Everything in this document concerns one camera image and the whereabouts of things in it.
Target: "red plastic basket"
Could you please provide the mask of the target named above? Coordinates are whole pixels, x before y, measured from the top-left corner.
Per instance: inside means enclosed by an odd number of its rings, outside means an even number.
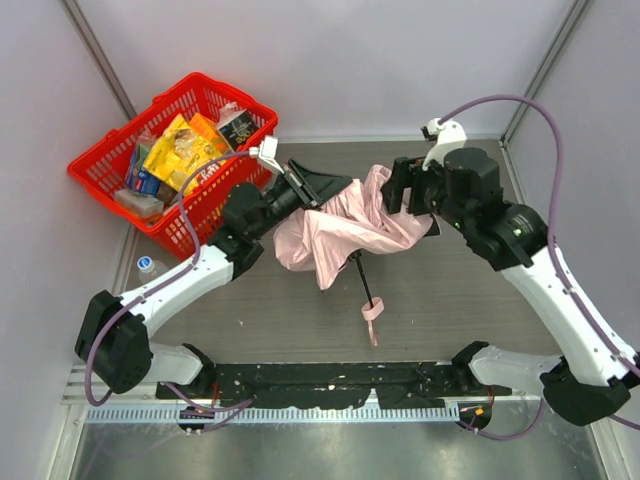
[[[196,112],[200,112],[217,121],[218,109],[232,101],[246,108],[259,128],[240,150],[258,145],[265,135],[273,133],[278,123],[276,112],[236,88],[201,73],[192,73],[155,97],[152,105],[125,127],[111,130],[99,143],[74,160],[68,167],[69,174],[102,205],[129,220],[176,257],[185,259],[194,252],[195,247],[177,208],[171,209],[155,224],[148,225],[118,205],[113,200],[113,194],[125,187],[124,178],[140,133],[148,129],[159,137],[179,113],[189,120]],[[198,233],[200,244],[206,242],[222,223],[222,206],[234,185],[251,182],[263,187],[270,177],[271,172],[259,166],[255,159],[236,157],[226,162],[207,183],[187,197],[185,208]]]

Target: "clear plastic container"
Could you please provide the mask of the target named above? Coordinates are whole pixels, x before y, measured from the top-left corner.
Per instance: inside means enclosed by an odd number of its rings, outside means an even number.
[[[160,260],[153,260],[151,257],[140,257],[136,262],[138,267],[138,278],[140,283],[145,285],[151,280],[155,280],[169,271],[169,268]]]

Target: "gray wooden table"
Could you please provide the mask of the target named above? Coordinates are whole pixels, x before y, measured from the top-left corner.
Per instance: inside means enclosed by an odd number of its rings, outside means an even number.
[[[474,143],[504,165],[497,142]],[[425,151],[423,142],[289,144],[279,147],[278,158],[364,178],[374,163],[391,167],[395,157]],[[502,177],[507,198],[514,200],[506,168]],[[192,343],[218,362],[447,360],[473,340],[557,352],[515,288],[473,255],[456,231],[441,227],[442,235],[423,239],[410,251],[363,255],[372,293],[386,306],[376,321],[377,348],[369,344],[359,311],[366,297],[355,265],[323,293],[314,272],[292,273],[278,263],[270,237],[249,272],[180,312],[154,340]],[[142,236],[135,258],[140,255],[177,263]],[[138,283],[132,271],[129,288]]]

